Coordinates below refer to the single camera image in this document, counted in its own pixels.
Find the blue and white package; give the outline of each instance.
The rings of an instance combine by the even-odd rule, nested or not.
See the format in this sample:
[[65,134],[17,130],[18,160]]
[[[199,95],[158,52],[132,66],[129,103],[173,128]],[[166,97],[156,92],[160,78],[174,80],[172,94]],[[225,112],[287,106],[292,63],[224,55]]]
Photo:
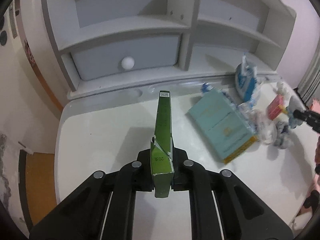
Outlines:
[[211,89],[213,89],[212,85],[210,85],[208,83],[204,83],[201,87],[201,92],[204,94],[204,93],[209,92]]
[[251,100],[252,94],[257,85],[257,66],[247,61],[243,55],[242,63],[236,69],[236,89],[244,102]]

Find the green box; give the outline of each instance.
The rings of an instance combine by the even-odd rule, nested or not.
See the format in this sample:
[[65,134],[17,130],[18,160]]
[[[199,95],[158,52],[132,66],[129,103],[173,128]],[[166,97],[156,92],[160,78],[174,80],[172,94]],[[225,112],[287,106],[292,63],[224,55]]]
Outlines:
[[150,166],[155,197],[168,197],[173,178],[171,101],[169,91],[160,91],[155,135],[150,147]]

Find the red box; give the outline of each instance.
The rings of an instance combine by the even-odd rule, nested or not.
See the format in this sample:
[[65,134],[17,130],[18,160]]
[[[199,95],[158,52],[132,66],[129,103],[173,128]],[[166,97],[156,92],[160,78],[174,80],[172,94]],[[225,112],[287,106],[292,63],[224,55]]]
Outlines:
[[275,99],[271,102],[271,104],[268,106],[268,118],[270,120],[275,119],[279,114],[282,113],[284,109],[283,106],[283,96],[277,95]]

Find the white round knob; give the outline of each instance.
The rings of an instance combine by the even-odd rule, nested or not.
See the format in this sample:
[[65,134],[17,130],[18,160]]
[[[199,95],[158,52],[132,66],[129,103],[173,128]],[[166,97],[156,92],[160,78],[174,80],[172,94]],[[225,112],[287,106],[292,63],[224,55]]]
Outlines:
[[122,61],[121,61],[121,66],[125,69],[125,70],[130,70],[133,68],[134,66],[134,59],[133,57],[125,57]]

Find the wall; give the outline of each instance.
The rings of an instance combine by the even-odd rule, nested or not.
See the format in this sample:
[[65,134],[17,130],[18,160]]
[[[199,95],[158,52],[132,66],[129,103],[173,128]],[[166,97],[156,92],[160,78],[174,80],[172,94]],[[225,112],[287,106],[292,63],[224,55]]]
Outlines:
[[297,18],[277,72],[292,88],[296,88],[316,51],[320,37],[320,18],[309,0],[283,2],[296,11]]
[[0,200],[13,222],[28,237],[19,194],[19,154],[20,145],[0,132]]
[[34,152],[54,153],[59,120],[41,99],[52,104],[32,71],[19,36],[12,38],[8,20],[7,11],[4,30],[8,41],[0,46],[0,130]]
[[44,24],[41,0],[20,0],[23,29],[38,68],[48,86],[65,106],[69,86],[60,70]]

